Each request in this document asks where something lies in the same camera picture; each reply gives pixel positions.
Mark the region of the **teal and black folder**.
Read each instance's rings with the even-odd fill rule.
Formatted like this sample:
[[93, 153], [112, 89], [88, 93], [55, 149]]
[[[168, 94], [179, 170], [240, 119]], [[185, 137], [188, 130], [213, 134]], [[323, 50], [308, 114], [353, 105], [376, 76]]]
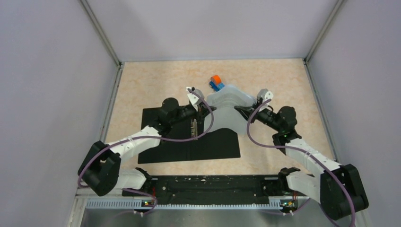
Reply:
[[[141, 127], [147, 126], [158, 113], [157, 108], [145, 108], [142, 111]], [[166, 136], [171, 139], [192, 137], [191, 119], [180, 122]], [[188, 142], [161, 141], [160, 145], [139, 154], [138, 164], [195, 161], [210, 159], [240, 158], [238, 135], [231, 129], [223, 128], [209, 132], [198, 140]]]

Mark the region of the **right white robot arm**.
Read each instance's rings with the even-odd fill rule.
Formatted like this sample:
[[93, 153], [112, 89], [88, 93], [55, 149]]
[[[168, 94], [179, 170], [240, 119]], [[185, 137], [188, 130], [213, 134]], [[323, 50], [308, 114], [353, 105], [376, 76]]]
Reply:
[[[281, 169], [278, 191], [284, 195], [300, 192], [319, 203], [331, 222], [350, 216], [350, 226], [354, 227], [356, 213], [369, 206], [358, 169], [352, 164], [342, 165], [308, 145], [295, 130], [297, 119], [293, 107], [284, 106], [275, 113], [262, 109], [268, 102], [251, 107], [235, 106], [234, 109], [247, 120], [247, 136], [254, 144], [276, 148], [309, 171], [304, 174], [295, 167]], [[256, 120], [276, 131], [272, 135], [273, 145], [253, 139], [250, 125]]]

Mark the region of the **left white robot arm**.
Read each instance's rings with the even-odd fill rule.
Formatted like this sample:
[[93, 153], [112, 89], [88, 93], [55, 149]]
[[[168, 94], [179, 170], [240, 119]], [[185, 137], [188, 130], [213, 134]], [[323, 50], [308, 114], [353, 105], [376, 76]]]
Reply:
[[78, 186], [90, 188], [98, 196], [108, 194], [114, 188], [134, 189], [139, 195], [150, 193], [152, 183], [141, 168], [123, 173], [121, 164], [144, 151], [155, 148], [161, 141], [189, 142], [190, 139], [170, 139], [167, 134], [173, 126], [190, 118], [214, 117], [214, 108], [202, 97], [190, 95], [190, 103], [181, 106], [174, 98], [162, 103], [160, 114], [139, 132], [112, 143], [96, 141], [78, 169]]

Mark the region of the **white printed paper sheets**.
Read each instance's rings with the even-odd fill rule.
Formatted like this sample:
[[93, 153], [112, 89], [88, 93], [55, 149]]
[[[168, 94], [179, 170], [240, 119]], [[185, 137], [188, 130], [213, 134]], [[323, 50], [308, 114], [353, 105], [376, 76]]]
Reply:
[[204, 119], [204, 130], [211, 126], [209, 132], [219, 129], [230, 129], [239, 135], [246, 134], [247, 120], [235, 109], [239, 107], [252, 107], [256, 98], [238, 89], [234, 85], [226, 85], [220, 91], [207, 96], [209, 106], [215, 107], [213, 111], [214, 122], [211, 115]]

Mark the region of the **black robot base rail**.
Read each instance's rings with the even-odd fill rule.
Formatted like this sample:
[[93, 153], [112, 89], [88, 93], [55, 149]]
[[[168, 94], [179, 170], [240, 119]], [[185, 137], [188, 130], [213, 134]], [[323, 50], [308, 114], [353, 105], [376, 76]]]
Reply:
[[158, 207], [297, 208], [303, 196], [285, 188], [277, 175], [159, 175], [147, 180], [140, 191], [156, 197]]

